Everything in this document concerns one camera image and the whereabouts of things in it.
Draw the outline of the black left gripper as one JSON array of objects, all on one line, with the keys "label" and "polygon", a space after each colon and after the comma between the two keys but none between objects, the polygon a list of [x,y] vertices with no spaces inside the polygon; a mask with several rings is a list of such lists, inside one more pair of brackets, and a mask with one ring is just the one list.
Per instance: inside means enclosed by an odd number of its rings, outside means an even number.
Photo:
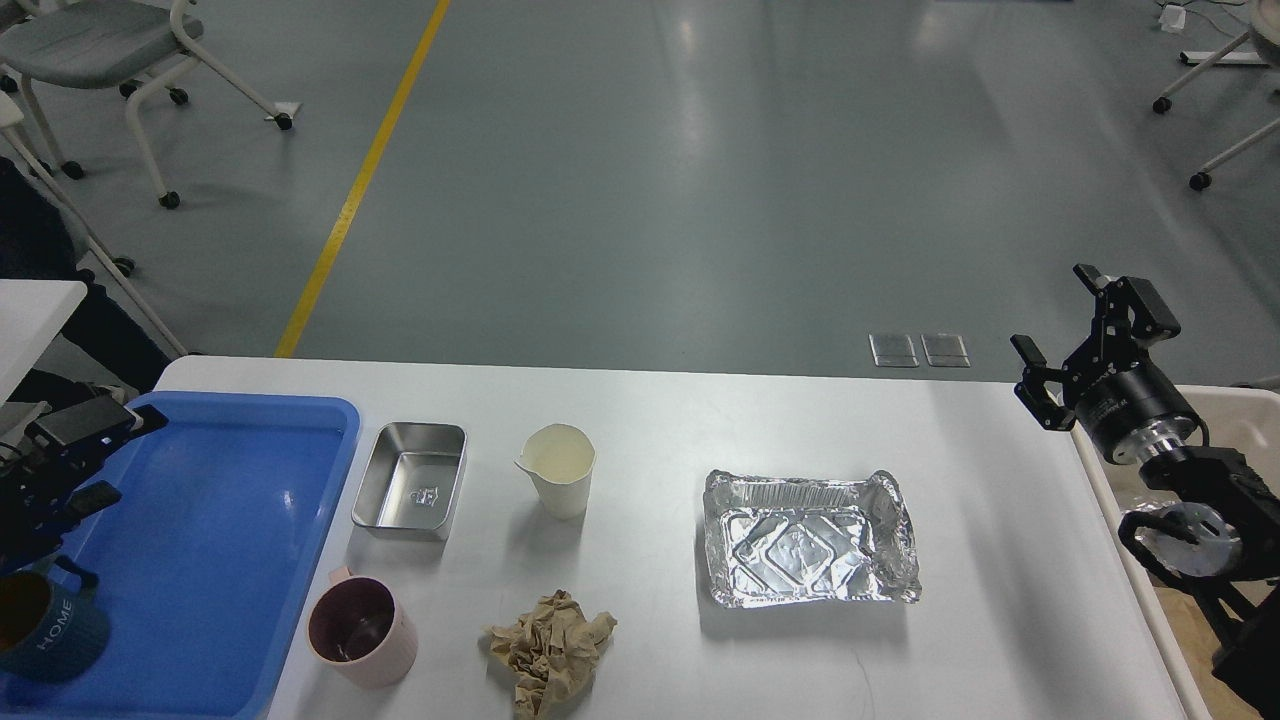
[{"label": "black left gripper", "polygon": [[122,500],[122,492],[105,480],[69,496],[65,460],[102,461],[168,424],[168,416],[154,405],[127,407],[109,396],[46,413],[29,423],[26,438],[44,452],[3,455],[3,574],[58,551],[67,533],[65,521],[83,521]]}]

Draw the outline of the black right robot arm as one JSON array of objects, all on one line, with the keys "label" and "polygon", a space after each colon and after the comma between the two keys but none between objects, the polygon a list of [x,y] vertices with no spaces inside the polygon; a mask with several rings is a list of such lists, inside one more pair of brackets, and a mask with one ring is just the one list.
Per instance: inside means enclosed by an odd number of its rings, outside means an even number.
[{"label": "black right robot arm", "polygon": [[1219,639],[1211,673],[1262,717],[1277,716],[1277,593],[1251,602],[1242,582],[1279,571],[1277,496],[1235,448],[1216,447],[1208,423],[1151,359],[1180,324],[1147,279],[1078,264],[1094,300],[1091,332],[1060,365],[1014,334],[1023,361],[1014,393],[1047,430],[1082,427],[1112,465],[1178,501],[1123,514],[1117,539],[1165,585],[1190,596]]}]

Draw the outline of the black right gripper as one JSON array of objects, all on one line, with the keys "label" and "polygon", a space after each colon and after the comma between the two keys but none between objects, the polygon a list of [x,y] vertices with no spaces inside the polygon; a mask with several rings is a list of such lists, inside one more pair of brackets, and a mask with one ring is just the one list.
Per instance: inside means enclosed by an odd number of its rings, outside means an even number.
[{"label": "black right gripper", "polygon": [[[1184,445],[1201,428],[1201,416],[1146,352],[1181,333],[1172,310],[1147,279],[1112,278],[1087,264],[1074,265],[1073,273],[1094,299],[1084,342],[1092,350],[1080,347],[1062,368],[1051,368],[1030,336],[1011,334],[1023,361],[1015,397],[1046,430],[1069,432],[1078,420],[1112,465],[1146,462],[1152,456],[1147,448],[1161,442]],[[1048,383],[1062,387],[1065,405]]]}]

